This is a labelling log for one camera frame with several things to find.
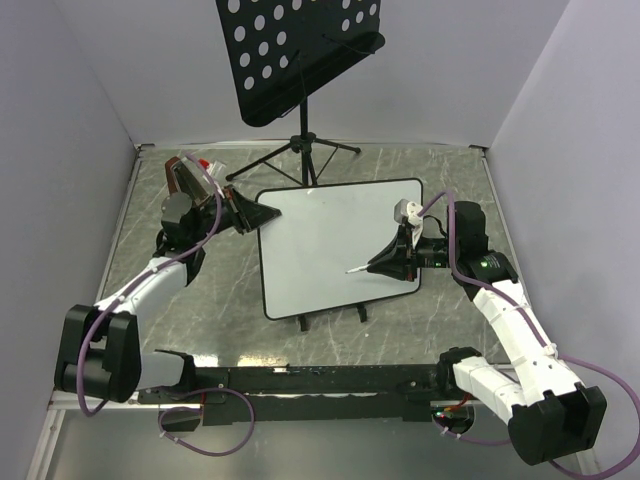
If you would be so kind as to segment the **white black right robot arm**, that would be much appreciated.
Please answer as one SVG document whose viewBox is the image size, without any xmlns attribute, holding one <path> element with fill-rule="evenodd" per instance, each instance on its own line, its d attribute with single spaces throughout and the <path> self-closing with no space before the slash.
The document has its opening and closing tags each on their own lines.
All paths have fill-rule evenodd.
<svg viewBox="0 0 640 480">
<path fill-rule="evenodd" d="M 422 269 L 450 269 L 454 280 L 487 320 L 516 377 L 510 379 L 472 347 L 453 347 L 436 365 L 438 390 L 466 394 L 507 426 L 509 440 L 529 465 L 592 448 L 607 402 L 560 359 L 540 331 L 508 258 L 489 246 L 486 215 L 474 202 L 457 201 L 440 237 L 423 234 L 420 205 L 403 199 L 394 208 L 398 230 L 365 270 L 412 282 Z"/>
</svg>

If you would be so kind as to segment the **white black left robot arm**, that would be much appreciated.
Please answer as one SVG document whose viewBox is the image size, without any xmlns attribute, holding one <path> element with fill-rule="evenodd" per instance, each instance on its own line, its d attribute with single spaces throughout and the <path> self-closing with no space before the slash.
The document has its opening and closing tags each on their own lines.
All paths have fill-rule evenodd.
<svg viewBox="0 0 640 480">
<path fill-rule="evenodd" d="M 199 274 L 214 235 L 233 228 L 253 232 L 281 217 L 233 186 L 216 189 L 203 204 L 184 192 L 162 205 L 161 229 L 149 263 L 133 280 L 92 306 L 66 314 L 54 373 L 57 389 L 104 402 L 124 402 L 137 390 L 162 387 L 177 402 L 192 398 L 198 378 L 191 356 L 168 350 L 143 355 L 144 321 Z"/>
</svg>

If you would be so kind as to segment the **white rectangular whiteboard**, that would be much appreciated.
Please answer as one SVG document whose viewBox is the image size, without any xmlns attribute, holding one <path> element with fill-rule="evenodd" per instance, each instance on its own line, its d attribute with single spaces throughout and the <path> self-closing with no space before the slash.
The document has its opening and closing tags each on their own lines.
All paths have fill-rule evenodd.
<svg viewBox="0 0 640 480">
<path fill-rule="evenodd" d="M 258 232 L 265 316 L 280 320 L 416 292 L 419 280 L 345 272 L 390 243 L 399 200 L 422 196 L 417 178 L 259 192 L 257 202 L 281 211 Z"/>
</svg>

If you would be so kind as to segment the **blue capped whiteboard marker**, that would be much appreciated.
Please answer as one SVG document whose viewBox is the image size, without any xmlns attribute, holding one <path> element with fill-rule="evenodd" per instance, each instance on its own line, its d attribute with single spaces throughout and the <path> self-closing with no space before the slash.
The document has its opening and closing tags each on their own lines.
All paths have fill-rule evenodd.
<svg viewBox="0 0 640 480">
<path fill-rule="evenodd" d="M 367 265 L 363 265 L 363 266 L 359 266 L 359 267 L 355 267 L 352 269 L 347 270 L 345 273 L 346 274 L 354 274 L 354 273 L 359 273 L 359 272 L 363 272 L 366 271 L 368 268 Z"/>
</svg>

